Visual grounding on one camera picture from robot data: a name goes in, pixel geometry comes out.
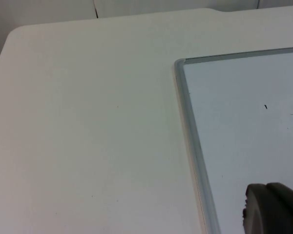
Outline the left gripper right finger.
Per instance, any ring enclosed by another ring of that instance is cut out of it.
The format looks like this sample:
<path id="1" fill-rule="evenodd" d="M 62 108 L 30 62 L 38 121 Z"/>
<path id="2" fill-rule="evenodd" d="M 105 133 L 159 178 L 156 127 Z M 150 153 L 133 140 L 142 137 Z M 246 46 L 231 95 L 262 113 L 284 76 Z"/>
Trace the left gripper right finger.
<path id="1" fill-rule="evenodd" d="M 287 211 L 287 217 L 293 220 L 293 190 L 282 183 L 268 183 L 267 188 L 276 196 Z"/>

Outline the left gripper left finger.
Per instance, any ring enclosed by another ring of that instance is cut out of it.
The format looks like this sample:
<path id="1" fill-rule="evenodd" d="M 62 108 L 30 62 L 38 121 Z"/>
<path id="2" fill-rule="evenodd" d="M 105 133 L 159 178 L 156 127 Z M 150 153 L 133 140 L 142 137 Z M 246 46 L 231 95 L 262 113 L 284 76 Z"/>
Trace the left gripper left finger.
<path id="1" fill-rule="evenodd" d="M 243 227 L 246 234 L 273 234 L 276 232 L 278 200 L 264 184 L 250 184 L 246 189 Z"/>

